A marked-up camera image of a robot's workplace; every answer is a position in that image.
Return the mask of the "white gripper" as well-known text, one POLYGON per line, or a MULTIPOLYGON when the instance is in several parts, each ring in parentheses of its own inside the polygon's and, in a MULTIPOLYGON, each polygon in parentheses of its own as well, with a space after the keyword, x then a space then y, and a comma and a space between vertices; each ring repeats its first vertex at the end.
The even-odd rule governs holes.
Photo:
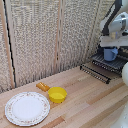
POLYGON ((128 46, 128 36, 122 36, 118 39, 112 39, 109 36, 101 36, 100 37, 100 46, 101 47, 128 46))

